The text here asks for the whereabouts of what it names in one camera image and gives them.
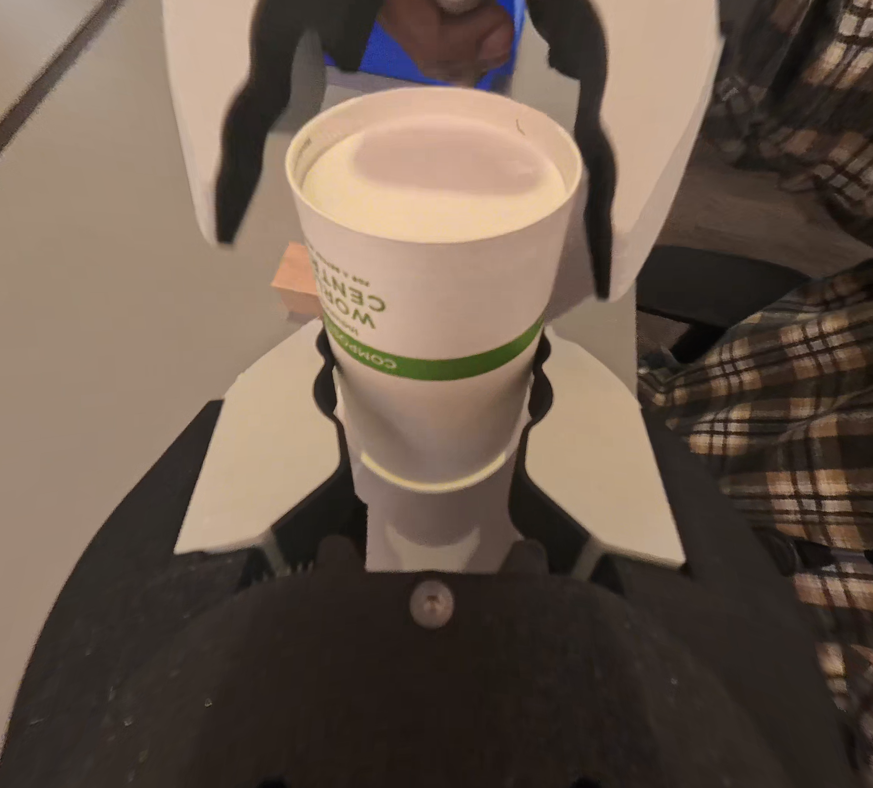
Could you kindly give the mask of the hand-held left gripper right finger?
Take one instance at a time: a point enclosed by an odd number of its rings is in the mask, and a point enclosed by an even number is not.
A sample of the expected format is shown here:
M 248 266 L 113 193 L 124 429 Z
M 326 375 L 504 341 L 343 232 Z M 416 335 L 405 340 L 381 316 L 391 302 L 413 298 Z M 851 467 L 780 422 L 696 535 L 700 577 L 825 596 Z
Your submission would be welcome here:
M 590 577 L 603 557 L 671 571 L 684 549 L 640 406 L 581 346 L 540 340 L 512 477 L 512 523 L 551 572 Z

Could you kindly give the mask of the blue plastic bin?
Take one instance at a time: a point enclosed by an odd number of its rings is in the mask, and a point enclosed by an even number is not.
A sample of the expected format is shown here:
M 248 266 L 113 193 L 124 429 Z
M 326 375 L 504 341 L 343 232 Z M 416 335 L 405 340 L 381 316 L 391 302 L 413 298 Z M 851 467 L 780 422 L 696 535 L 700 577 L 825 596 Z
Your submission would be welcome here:
M 493 93 L 508 92 L 516 68 L 519 43 L 525 28 L 526 0 L 496 0 L 507 12 L 513 27 L 512 45 L 506 62 L 483 74 L 473 85 L 475 89 Z M 380 21 L 368 38 L 359 66 L 360 73 L 376 75 L 403 84 L 442 85 L 436 78 L 424 74 L 401 44 L 390 35 Z

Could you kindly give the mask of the white paper cup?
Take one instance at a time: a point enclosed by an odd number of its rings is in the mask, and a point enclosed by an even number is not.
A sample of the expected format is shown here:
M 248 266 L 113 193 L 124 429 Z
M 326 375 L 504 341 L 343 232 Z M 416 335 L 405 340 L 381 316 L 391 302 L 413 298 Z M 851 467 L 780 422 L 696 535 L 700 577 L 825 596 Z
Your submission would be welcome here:
M 585 170 L 510 98 L 386 90 L 305 123 L 286 175 L 354 451 L 425 494 L 513 451 Z

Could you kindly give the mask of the person's right hand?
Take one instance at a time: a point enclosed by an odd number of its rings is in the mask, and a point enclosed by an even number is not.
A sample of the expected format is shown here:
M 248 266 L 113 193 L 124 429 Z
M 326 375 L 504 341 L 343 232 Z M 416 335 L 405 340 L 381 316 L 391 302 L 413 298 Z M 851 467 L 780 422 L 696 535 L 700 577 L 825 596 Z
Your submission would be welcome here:
M 426 75 L 473 85 L 508 59 L 513 26 L 488 0 L 470 12 L 445 12 L 436 0 L 383 0 L 380 22 Z

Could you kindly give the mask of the wooden cube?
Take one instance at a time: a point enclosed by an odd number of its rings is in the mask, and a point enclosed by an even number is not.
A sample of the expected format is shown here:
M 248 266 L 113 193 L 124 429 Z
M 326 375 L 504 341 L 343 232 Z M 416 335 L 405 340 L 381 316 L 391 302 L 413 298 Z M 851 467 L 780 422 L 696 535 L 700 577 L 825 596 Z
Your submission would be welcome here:
M 301 324 L 321 319 L 322 306 L 306 246 L 290 242 L 271 281 L 288 319 Z

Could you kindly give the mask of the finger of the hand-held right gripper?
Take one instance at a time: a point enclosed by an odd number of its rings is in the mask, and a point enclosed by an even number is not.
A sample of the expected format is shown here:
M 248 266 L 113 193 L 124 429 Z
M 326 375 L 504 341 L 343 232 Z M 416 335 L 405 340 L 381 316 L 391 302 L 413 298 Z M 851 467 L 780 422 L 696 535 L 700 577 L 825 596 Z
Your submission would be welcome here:
M 637 280 L 671 211 L 712 94 L 718 0 L 538 0 L 548 64 L 577 81 L 595 295 Z
M 293 100 L 292 65 L 315 35 L 359 69 L 383 0 L 161 0 L 169 84 L 204 238 L 232 245 L 256 192 L 266 140 Z

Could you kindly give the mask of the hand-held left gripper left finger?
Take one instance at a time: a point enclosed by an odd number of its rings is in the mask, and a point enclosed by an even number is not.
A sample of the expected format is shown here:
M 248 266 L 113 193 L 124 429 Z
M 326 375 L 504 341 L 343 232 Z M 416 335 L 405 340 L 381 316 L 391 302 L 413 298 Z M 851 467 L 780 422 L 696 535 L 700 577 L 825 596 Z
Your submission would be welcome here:
M 320 542 L 335 534 L 365 555 L 365 505 L 334 416 L 330 352 L 321 321 L 313 320 L 236 378 L 175 555 L 254 551 L 277 576 L 306 569 Z

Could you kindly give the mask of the black office chair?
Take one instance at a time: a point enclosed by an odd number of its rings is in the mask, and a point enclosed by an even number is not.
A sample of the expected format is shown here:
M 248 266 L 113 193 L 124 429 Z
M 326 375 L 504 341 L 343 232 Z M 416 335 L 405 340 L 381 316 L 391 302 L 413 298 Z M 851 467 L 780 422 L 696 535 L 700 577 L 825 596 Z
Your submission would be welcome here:
M 769 261 L 657 246 L 637 278 L 637 310 L 685 326 L 671 355 L 689 364 L 732 327 L 809 280 L 801 271 Z

